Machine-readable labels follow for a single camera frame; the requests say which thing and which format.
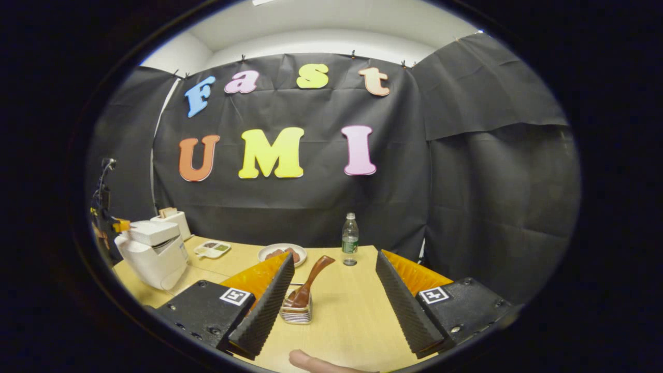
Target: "black fabric curtain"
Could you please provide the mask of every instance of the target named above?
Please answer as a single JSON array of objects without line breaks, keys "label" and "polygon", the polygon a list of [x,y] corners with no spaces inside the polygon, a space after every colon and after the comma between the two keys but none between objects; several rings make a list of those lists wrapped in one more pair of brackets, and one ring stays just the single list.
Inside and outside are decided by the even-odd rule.
[{"label": "black fabric curtain", "polygon": [[117,159],[115,170],[105,179],[111,191],[110,213],[115,217],[134,221],[155,215],[150,154],[159,113],[174,83],[172,74],[138,67],[97,121],[86,159],[86,192],[91,200],[101,176],[101,160]]},{"label": "black fabric curtain", "polygon": [[[297,86],[305,64],[329,67],[320,89]],[[385,97],[367,91],[359,70],[376,67],[387,74]],[[226,94],[224,86],[240,71],[260,72],[248,94]],[[185,93],[215,76],[207,107],[189,118]],[[306,247],[341,244],[345,214],[354,212],[360,244],[373,244],[415,260],[428,215],[430,161],[418,88],[397,64],[334,54],[297,54],[252,58],[200,72],[181,82],[166,107],[154,142],[154,191],[158,207],[186,213],[192,232],[243,242],[290,242]],[[377,172],[348,176],[348,145],[341,128],[366,125],[371,162]],[[262,129],[270,141],[286,127],[304,129],[298,179],[274,175],[240,179],[245,142],[242,133]],[[202,182],[185,181],[178,172],[179,142],[216,134],[214,164]],[[194,149],[193,167],[202,165],[203,145]]]},{"label": "black fabric curtain", "polygon": [[[297,86],[299,68],[325,64],[328,84]],[[389,95],[367,91],[359,70],[387,74]],[[260,73],[257,88],[227,94],[240,71]],[[215,77],[207,107],[188,117],[185,93]],[[172,75],[138,68],[100,119],[91,147],[90,194],[102,157],[118,159],[108,178],[118,217],[186,213],[199,236],[306,247],[340,245],[346,212],[355,212],[360,244],[426,263],[452,279],[471,276],[514,303],[529,300],[563,256],[575,224],[580,177],[573,135],[545,84],[517,56],[484,34],[451,43],[414,68],[336,54],[252,58],[197,73],[178,83],[154,129]],[[341,128],[366,125],[377,172],[348,176]],[[273,143],[300,127],[304,175],[274,171],[240,179],[242,133],[262,129]],[[207,135],[218,135],[213,168],[201,182],[179,173],[181,140],[196,138],[193,168],[202,166]]]},{"label": "black fabric curtain", "polygon": [[562,258],[579,208],[579,163],[561,108],[484,34],[439,49],[412,75],[432,160],[427,262],[529,300]]}]

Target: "foam letter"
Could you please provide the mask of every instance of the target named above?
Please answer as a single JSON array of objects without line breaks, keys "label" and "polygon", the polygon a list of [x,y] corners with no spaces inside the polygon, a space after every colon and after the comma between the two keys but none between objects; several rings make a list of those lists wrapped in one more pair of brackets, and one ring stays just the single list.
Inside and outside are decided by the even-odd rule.
[{"label": "foam letter", "polygon": [[346,175],[372,175],[377,170],[369,154],[371,132],[373,130],[365,125],[348,125],[341,129],[341,133],[347,137]]},{"label": "foam letter", "polygon": [[299,139],[304,135],[304,130],[298,127],[284,128],[274,141],[269,145],[262,129],[250,129],[242,133],[242,139],[246,142],[244,148],[244,167],[239,170],[242,179],[255,179],[258,170],[255,161],[262,170],[263,175],[268,177],[278,159],[278,167],[274,170],[276,177],[301,177],[304,170],[299,167]]},{"label": "foam letter", "polygon": [[330,68],[325,64],[306,64],[299,69],[297,85],[299,88],[322,88],[327,85],[330,78],[327,76]]},{"label": "foam letter", "polygon": [[259,76],[260,73],[254,70],[240,71],[233,75],[233,80],[225,85],[225,93],[253,92],[256,88],[255,82],[258,80]]},{"label": "foam letter", "polygon": [[203,137],[203,144],[205,144],[203,165],[197,170],[194,170],[192,160],[194,158],[194,146],[198,143],[198,139],[180,141],[180,175],[184,180],[203,181],[210,175],[211,167],[214,164],[214,147],[219,139],[219,135]]},{"label": "foam letter", "polygon": [[383,74],[375,67],[365,68],[359,71],[359,75],[364,76],[364,84],[366,90],[376,96],[386,96],[389,94],[389,88],[382,87],[381,80],[386,80],[389,77]]},{"label": "foam letter", "polygon": [[210,76],[186,91],[184,95],[189,99],[189,118],[196,115],[200,110],[203,110],[207,106],[207,101],[203,101],[203,97],[209,98],[211,93],[209,84],[212,84],[215,81],[216,78]]}]

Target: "plastic water bottle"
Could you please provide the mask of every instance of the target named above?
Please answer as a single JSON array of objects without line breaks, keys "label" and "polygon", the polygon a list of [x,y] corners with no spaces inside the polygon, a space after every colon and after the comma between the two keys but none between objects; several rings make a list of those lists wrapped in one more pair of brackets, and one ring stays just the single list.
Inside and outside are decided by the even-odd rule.
[{"label": "plastic water bottle", "polygon": [[357,260],[353,258],[352,254],[357,252],[357,246],[359,245],[359,227],[357,226],[354,212],[348,212],[345,219],[343,234],[341,235],[341,241],[343,242],[341,249],[346,254],[343,264],[355,265],[357,264]]}]

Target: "pink letter i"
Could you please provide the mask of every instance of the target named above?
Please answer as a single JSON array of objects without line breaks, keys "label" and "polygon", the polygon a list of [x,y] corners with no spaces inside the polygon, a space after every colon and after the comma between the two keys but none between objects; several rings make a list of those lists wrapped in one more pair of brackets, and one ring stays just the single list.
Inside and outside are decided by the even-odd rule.
[{"label": "pink letter i", "polygon": [[377,167],[371,163],[369,154],[369,135],[373,132],[365,125],[348,125],[341,129],[347,137],[347,175],[372,175]]}]

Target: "wooden table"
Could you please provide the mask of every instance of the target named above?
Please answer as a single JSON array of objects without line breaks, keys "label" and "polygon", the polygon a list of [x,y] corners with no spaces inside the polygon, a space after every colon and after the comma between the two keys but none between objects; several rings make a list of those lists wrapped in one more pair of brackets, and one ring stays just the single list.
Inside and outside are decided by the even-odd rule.
[{"label": "wooden table", "polygon": [[[199,279],[220,283],[258,264],[258,251],[263,248],[231,243],[231,250],[218,259],[198,258],[193,249],[206,240],[192,236],[184,243],[190,263],[182,279],[170,291],[145,285],[124,261],[113,269],[138,302],[159,307]],[[295,269],[291,282],[305,282],[321,256],[336,259],[319,274],[311,288],[313,321],[309,325],[292,325],[277,316],[255,361],[238,358],[277,372],[304,372],[288,361],[288,353],[299,348],[341,366],[389,372],[435,356],[417,359],[410,352],[375,273],[375,247],[359,246],[355,254],[357,265],[352,267],[343,265],[340,248],[306,249],[306,253],[306,261]]]}]

